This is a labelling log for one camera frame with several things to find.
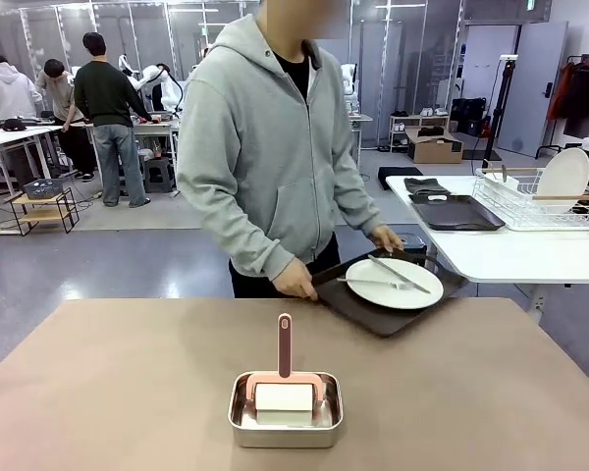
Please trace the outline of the person's left hand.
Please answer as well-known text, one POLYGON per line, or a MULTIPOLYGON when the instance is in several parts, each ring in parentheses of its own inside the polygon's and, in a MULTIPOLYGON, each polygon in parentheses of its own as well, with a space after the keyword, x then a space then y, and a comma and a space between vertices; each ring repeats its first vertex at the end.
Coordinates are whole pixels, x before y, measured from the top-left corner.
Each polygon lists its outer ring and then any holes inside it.
POLYGON ((375 227, 367 238, 379 249, 384 249, 388 253, 395 250, 403 250, 402 239, 388 226, 379 225, 375 227))

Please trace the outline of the person's right hand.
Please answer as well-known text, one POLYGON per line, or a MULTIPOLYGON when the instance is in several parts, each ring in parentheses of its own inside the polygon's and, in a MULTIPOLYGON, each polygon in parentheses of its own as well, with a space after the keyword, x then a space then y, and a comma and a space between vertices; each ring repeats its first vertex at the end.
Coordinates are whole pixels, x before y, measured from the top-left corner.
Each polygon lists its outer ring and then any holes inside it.
POLYGON ((318 299, 318 294, 312 284, 312 276, 298 258, 294 258, 272 281, 272 284, 278 292, 286 296, 312 301, 318 299))

